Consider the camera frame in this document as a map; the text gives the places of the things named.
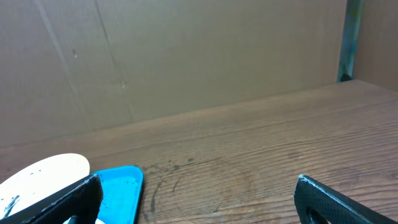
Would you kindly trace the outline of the white plate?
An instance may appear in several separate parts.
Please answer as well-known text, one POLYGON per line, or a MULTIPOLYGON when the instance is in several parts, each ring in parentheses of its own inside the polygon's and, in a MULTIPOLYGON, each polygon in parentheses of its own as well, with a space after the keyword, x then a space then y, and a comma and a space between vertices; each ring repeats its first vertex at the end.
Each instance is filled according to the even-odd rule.
POLYGON ((7 218, 90 173, 86 157, 59 154, 20 170, 1 183, 1 218, 7 218))

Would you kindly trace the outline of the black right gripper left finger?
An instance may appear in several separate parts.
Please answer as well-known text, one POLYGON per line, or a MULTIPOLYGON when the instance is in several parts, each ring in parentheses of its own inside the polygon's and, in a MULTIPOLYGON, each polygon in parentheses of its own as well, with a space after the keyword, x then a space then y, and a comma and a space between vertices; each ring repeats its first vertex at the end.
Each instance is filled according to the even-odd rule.
POLYGON ((23 184, 5 204, 1 223, 95 223, 103 200, 103 189, 97 174, 90 174, 58 191, 49 184, 33 188, 23 184))

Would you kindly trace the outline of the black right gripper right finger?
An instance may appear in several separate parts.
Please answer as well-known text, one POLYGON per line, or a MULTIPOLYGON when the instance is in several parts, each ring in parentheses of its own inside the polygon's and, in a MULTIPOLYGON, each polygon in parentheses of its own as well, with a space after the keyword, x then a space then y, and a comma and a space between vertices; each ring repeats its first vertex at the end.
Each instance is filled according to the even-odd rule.
POLYGON ((397 224, 303 174, 299 175, 295 186, 294 204, 301 223, 397 224))

